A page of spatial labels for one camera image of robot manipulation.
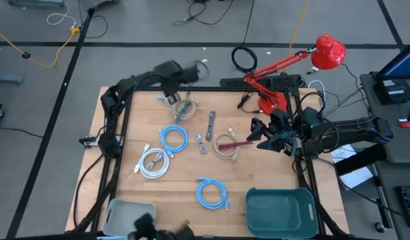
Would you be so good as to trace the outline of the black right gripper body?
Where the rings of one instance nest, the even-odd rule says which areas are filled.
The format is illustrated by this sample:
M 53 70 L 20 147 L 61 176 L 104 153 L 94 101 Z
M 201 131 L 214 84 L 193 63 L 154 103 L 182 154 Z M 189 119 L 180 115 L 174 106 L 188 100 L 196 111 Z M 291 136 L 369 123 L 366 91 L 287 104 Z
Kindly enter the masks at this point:
M 269 128 L 272 137 L 280 137 L 285 140 L 285 149 L 281 152 L 290 157 L 303 157 L 301 118 L 299 116 L 293 117 L 285 111 L 276 109 L 270 114 L 270 119 Z

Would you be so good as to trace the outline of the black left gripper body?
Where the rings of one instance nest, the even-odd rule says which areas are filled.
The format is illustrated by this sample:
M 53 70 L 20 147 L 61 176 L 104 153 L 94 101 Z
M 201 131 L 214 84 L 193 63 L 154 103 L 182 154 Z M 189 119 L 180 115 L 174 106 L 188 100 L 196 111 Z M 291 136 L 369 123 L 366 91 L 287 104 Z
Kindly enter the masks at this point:
M 190 84 L 199 80 L 199 70 L 194 61 L 186 67 L 180 66 L 174 60 L 166 61 L 153 68 L 158 76 L 163 94 L 166 97 L 175 97 L 181 84 Z

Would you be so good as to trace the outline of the teal plastic bin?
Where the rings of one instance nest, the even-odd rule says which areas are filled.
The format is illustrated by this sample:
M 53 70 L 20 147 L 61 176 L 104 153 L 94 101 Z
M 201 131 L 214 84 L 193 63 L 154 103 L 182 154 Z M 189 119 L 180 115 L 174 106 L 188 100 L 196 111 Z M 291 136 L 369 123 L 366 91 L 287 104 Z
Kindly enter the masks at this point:
M 314 197 L 306 188 L 248 190 L 245 221 L 258 238 L 308 239 L 319 230 Z

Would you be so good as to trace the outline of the light grey plastic bin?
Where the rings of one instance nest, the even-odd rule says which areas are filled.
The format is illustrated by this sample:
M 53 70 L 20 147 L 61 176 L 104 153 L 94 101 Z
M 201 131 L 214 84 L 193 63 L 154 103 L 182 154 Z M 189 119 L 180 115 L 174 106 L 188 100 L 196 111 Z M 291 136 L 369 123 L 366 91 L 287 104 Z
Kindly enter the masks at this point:
M 150 213 L 152 217 L 156 216 L 154 204 L 112 199 L 102 232 L 111 237 L 126 237 L 136 230 L 134 222 L 146 213 Z

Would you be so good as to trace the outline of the red desk lamp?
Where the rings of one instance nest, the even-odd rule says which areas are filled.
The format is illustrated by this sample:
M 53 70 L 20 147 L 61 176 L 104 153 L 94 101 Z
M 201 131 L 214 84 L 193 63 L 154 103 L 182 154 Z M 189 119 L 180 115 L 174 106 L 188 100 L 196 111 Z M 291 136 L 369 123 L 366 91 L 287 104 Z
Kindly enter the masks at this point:
M 258 83 L 259 80 L 308 57 L 311 57 L 312 65 L 319 70 L 334 69 L 344 62 L 346 55 L 347 49 L 342 42 L 331 35 L 321 35 L 317 38 L 314 47 L 294 53 L 272 65 L 247 74 L 243 80 L 263 95 L 258 100 L 260 112 L 270 115 L 275 109 L 286 111 L 288 101 L 283 93 L 264 87 Z

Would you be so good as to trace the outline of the black keyboard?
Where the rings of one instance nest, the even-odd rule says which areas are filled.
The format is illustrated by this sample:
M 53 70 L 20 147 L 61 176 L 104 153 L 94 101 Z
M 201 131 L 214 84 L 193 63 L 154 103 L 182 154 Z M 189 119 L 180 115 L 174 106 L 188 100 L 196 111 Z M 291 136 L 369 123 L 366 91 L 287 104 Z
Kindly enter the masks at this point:
M 226 78 L 220 80 L 220 86 L 226 88 L 253 89 L 253 86 L 243 80 L 243 78 Z M 276 91 L 278 89 L 306 87 L 300 75 L 272 75 L 258 80 L 258 84 Z
M 399 196 L 407 225 L 410 227 L 410 186 L 398 186 L 396 192 Z

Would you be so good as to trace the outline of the white paper sheet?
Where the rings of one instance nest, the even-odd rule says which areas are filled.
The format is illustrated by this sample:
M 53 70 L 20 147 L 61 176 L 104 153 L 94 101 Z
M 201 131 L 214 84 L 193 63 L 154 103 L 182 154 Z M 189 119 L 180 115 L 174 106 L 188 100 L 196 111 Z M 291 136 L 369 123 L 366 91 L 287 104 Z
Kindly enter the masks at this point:
M 331 152 L 332 160 L 334 163 L 341 162 L 344 159 L 352 157 L 356 154 L 356 150 L 354 150 L 351 145 L 341 146 L 340 148 Z M 356 186 L 366 182 L 367 180 L 372 178 L 373 175 L 367 167 L 362 167 L 343 175 L 340 175 L 339 171 L 337 171 L 337 176 L 341 180 L 342 188 L 348 191 L 349 189 L 353 189 Z

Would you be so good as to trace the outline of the black computer box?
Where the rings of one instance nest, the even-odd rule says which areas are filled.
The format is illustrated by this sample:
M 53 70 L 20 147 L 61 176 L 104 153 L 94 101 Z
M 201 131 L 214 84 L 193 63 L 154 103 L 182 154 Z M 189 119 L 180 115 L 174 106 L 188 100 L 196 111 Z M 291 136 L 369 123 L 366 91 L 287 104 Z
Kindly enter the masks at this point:
M 373 88 L 383 105 L 394 105 L 410 101 L 410 86 L 404 79 L 378 81 Z

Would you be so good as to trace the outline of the black side desk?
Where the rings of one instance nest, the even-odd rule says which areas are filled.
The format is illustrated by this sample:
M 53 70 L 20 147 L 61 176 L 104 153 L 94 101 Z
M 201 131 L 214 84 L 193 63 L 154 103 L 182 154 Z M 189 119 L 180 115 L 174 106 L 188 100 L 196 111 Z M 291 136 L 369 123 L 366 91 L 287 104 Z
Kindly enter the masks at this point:
M 384 105 L 380 102 L 373 86 L 377 83 L 374 72 L 360 76 L 361 84 L 367 97 L 371 112 L 390 125 L 394 138 L 387 144 L 374 144 L 356 155 L 344 159 L 336 164 L 339 175 L 345 175 L 375 162 L 388 161 L 396 164 L 410 164 L 410 129 L 399 126 L 398 119 L 410 101 L 400 105 Z

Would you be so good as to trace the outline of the computer monitor blue screen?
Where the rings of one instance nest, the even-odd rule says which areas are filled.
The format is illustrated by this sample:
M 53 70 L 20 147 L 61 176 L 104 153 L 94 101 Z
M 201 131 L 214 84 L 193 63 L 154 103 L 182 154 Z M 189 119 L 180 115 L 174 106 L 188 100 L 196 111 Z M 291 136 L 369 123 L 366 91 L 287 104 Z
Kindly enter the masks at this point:
M 410 44 L 377 73 L 378 79 L 410 79 Z

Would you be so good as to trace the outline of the grey furniture base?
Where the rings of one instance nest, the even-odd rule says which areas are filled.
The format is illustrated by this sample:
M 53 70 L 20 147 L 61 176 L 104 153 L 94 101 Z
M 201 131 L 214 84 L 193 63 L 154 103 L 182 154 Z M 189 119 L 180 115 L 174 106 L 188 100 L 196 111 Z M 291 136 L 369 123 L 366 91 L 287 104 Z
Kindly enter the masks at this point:
M 12 6 L 34 6 L 34 7 L 62 7 L 65 6 L 65 0 L 4 0 Z

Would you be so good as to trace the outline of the grey furniture foot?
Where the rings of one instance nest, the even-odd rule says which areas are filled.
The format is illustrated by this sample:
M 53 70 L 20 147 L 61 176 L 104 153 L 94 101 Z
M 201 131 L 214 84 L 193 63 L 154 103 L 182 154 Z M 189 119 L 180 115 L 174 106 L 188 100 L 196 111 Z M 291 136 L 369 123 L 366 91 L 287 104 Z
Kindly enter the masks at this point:
M 23 82 L 24 82 L 24 79 L 20 75 L 2 75 L 2 74 L 0 74 L 0 82 L 22 85 Z

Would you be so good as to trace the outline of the black metal table frame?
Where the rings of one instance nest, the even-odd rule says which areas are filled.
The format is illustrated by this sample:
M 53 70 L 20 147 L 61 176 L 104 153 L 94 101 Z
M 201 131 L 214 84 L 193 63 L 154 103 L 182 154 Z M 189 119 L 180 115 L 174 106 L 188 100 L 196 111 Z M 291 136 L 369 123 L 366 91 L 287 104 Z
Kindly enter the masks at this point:
M 162 147 L 158 130 L 174 123 L 173 112 L 157 99 L 157 91 L 137 92 L 133 96 L 127 126 L 122 127 L 123 117 L 117 131 L 125 130 L 123 156 L 115 198 L 126 201 L 152 203 L 156 208 L 158 229 L 174 229 L 184 221 L 196 235 L 218 237 L 251 237 L 245 222 L 245 197 L 252 188 L 296 189 L 299 184 L 292 170 L 292 158 L 283 153 L 265 151 L 254 145 L 240 147 L 237 160 L 222 160 L 212 151 L 212 143 L 204 141 L 208 154 L 199 153 L 195 138 L 197 133 L 206 134 L 209 113 L 216 111 L 213 136 L 232 129 L 238 140 L 244 141 L 250 134 L 253 114 L 244 113 L 236 106 L 242 91 L 222 90 L 218 87 L 195 87 L 191 98 L 198 102 L 193 118 L 182 121 L 187 130 L 187 148 L 174 153 L 169 169 L 159 179 L 146 179 L 134 168 L 145 144 Z M 101 183 L 105 162 L 98 164 L 86 174 L 77 200 L 77 222 L 86 216 L 95 203 Z M 349 232 L 345 210 L 334 168 L 327 163 L 314 161 L 313 169 L 321 204 L 336 224 Z M 229 210 L 209 210 L 197 201 L 195 190 L 198 177 L 218 179 L 228 190 Z

